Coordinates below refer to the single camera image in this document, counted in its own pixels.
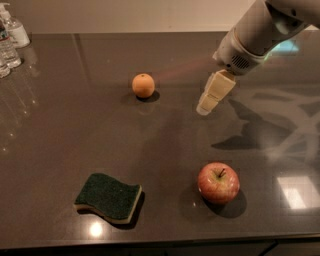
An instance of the background wall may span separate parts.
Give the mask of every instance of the background wall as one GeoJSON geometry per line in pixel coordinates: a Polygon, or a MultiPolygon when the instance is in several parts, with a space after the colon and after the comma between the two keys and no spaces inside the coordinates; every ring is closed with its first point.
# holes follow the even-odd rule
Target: background wall
{"type": "Polygon", "coordinates": [[[32,33],[227,31],[254,0],[8,0],[32,33]]]}

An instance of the apple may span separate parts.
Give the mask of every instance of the apple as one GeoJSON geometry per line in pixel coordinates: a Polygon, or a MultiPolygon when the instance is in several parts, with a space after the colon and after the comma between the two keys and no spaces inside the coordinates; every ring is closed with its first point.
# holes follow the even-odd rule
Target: apple
{"type": "Polygon", "coordinates": [[[198,175],[199,192],[213,204],[224,205],[232,201],[239,192],[237,173],[228,165],[213,162],[205,165],[198,175]]]}

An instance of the green sponge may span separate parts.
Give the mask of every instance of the green sponge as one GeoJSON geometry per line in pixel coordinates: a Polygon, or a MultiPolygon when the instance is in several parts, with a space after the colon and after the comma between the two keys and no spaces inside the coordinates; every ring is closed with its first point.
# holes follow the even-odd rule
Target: green sponge
{"type": "Polygon", "coordinates": [[[74,202],[77,211],[88,210],[114,224],[131,221],[140,185],[127,185],[103,173],[91,174],[74,202]]]}

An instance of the apple stem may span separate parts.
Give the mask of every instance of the apple stem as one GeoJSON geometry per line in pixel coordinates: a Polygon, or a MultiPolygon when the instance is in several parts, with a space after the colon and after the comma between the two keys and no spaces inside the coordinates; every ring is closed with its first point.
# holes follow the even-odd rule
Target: apple stem
{"type": "Polygon", "coordinates": [[[223,177],[226,173],[225,173],[225,168],[222,169],[222,171],[219,173],[219,178],[223,177]]]}

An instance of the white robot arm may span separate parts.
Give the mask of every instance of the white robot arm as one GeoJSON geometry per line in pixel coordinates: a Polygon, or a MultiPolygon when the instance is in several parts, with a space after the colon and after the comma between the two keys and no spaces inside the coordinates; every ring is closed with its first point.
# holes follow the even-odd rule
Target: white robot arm
{"type": "Polygon", "coordinates": [[[214,53],[213,58],[224,70],[209,78],[198,113],[209,114],[235,85],[234,76],[248,73],[277,44],[309,25],[320,28],[319,0],[256,0],[214,53]]]}

